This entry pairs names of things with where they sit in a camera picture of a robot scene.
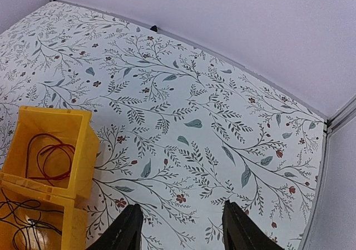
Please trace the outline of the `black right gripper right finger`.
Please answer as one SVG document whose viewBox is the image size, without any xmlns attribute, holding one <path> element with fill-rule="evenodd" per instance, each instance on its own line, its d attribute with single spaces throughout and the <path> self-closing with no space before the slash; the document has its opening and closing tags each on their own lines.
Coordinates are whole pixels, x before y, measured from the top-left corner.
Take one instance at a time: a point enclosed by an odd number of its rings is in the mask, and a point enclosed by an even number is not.
<svg viewBox="0 0 356 250">
<path fill-rule="evenodd" d="M 224 247 L 226 250 L 282 250 L 235 203 L 224 203 L 222 214 Z"/>
</svg>

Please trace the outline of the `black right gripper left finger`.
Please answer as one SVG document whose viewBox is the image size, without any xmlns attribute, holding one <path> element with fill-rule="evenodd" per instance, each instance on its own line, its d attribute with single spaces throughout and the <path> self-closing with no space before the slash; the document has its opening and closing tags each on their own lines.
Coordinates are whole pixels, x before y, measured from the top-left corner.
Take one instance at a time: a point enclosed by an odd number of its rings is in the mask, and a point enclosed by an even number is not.
<svg viewBox="0 0 356 250">
<path fill-rule="evenodd" d="M 94 249 L 141 249 L 143 221 L 140 205 L 128 205 L 94 242 Z"/>
</svg>

